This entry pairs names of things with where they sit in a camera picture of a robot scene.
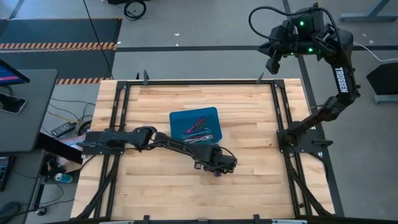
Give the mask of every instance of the concrete floor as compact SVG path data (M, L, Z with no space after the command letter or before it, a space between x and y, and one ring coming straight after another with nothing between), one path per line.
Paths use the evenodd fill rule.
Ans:
M92 17L123 16L123 5L113 6L100 0L86 0ZM309 7L314 0L290 0L296 11ZM323 0L341 28L354 34L356 42L370 45L398 45L398 22L381 24L342 24L340 13L366 12L376 0ZM0 2L0 17L7 17L17 0ZM152 0L147 2L147 14L140 20L123 20L120 47L164 47L202 45L261 45L266 40L254 34L248 26L248 14L258 6L274 6L284 11L280 0ZM398 12L398 1L390 2L383 12ZM87 17L82 1L78 0L25 0L17 18ZM265 34L279 25L284 16L262 11L254 16L253 23ZM397 58L397 51L377 51L380 58ZM355 104L341 114L338 120L324 123L325 135L335 143L329 147L333 169L343 209L347 217L398 220L398 179L395 162L398 104L374 105L373 89L366 75L380 65L368 52L357 51L352 56L357 82L362 85ZM295 58L283 59L277 76L265 68L267 57L256 51L204 51L204 52L120 52L116 53L113 75L115 79L134 79L137 72L146 69L151 78L301 78ZM317 104L336 94L330 67L315 57L305 57L308 73ZM56 86L53 97L64 100L94 102L98 85ZM83 104L54 102L55 106L82 114ZM62 111L51 112L69 116ZM46 116L43 126L53 129L64 121ZM61 200L74 197L75 185L67 189ZM46 187L43 201L57 197L59 189ZM72 203L49 208L44 217L30 214L27 223L66 220Z

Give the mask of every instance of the floor mat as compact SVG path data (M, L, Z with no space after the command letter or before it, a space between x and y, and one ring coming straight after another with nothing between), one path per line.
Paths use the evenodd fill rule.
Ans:
M121 18L12 19L0 37L0 58L17 69L58 70L57 84L98 83L111 75Z

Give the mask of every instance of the butcher block tabletop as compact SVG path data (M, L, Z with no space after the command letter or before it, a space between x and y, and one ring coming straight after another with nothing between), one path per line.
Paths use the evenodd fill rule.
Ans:
M304 119L309 113L300 79L284 81L293 120ZM116 83L101 82L92 131L109 127ZM170 135L171 112L207 107L218 110L223 135L219 145L238 158L234 173L215 177L195 169L191 157L164 148L141 153L126 150L120 159L112 220L142 220L144 215L151 220L253 219L253 214L294 218L284 157L277 143L271 85L134 85L125 130L154 126ZM308 154L301 158L308 188L333 213L323 164ZM97 155L81 171L71 217L82 212L97 191L102 162L103 156ZM299 188L297 195L302 202ZM107 193L104 198L102 215Z

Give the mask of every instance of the black metal frame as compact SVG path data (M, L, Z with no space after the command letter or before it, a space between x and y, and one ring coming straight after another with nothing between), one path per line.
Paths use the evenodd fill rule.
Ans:
M284 111L286 113L286 119L288 124L292 122L292 115L290 112L290 107L289 107L289 102L287 100L287 93L285 89L285 84L283 80L136 80L136 81L118 81L116 85L116 92L115 92L115 97L114 97L114 103L113 103L113 110L112 110L112 115L111 115L111 121L109 124L109 128L115 129L118 128L119 131L123 131L124 127L126 125L126 111L127 111L127 106L128 106L128 101L129 101L129 91L130 88L134 85L270 85L271 90L272 90L272 97L274 101L274 106L275 106L275 113L276 113L276 118L278 122L278 127L279 129L283 129L283 119L282 119L282 113L280 110L280 105L279 105L279 100L278 100L278 93L277 89L280 89L280 92L282 93L282 101L283 101L283 106L284 106ZM123 99L123 107L122 107L122 112L121 112L121 119L120 119L120 124L115 125L116 122L116 116L118 113L118 105L119 105L119 99L120 99L120 94L122 89L125 89L126 91L124 92L124 99ZM88 138L95 138L97 136L91 136L90 133L88 133ZM291 167L292 161L290 160L290 152L288 150L282 150L281 152L284 155L284 160L286 167L288 168L288 165ZM300 177L300 180L302 183L305 185L305 177L303 174L303 167L300 159L299 154L295 154L294 156L295 162L296 162L296 169L298 176ZM119 160L120 160L120 154L116 154L114 156L114 163L116 163L116 167L119 165ZM100 182L99 186L101 187L104 183L104 180L106 178L106 174L108 173L108 164L109 164L109 155L104 156L103 160L103 166L101 169L101 175L100 175ZM288 169L287 169L287 178L289 181L289 188L290 188L290 194L292 198L292 206L294 209L294 214L295 217L301 216L300 214L300 207L299 205L299 200L297 198L297 191L295 187L295 181L294 178L289 175ZM112 214L112 207L113 207L113 199L114 199L114 193L115 193L115 188L116 188L116 179L117 179L117 172L114 178L111 181L110 188L109 188L109 197L108 197L108 204L106 207L106 218L110 219L111 214ZM100 211L101 211L101 204L102 204L102 198L99 200L95 207L95 212L94 212L94 218L99 218L100 217ZM310 202L308 201L307 196L303 193L303 206L305 207L305 214L306 215L312 215L312 209ZM240 222L240 223L252 223L253 220L235 220L234 222Z

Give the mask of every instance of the gray desk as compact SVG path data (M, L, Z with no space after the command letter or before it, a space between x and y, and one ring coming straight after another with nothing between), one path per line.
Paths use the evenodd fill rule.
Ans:
M11 87L14 96L26 99L28 103L20 114L0 113L0 155L16 157L6 187L0 192L0 207L9 202L19 202L23 204L21 210L23 212L29 207L32 208L29 205L40 197L38 191L42 190L42 186L41 182L38 183L38 179L26 178L16 172L29 177L38 177L46 151L81 164L81 152L40 133L58 72L56 70L20 72L30 78L30 83ZM9 223L24 223L26 216L27 214L23 214L14 217Z

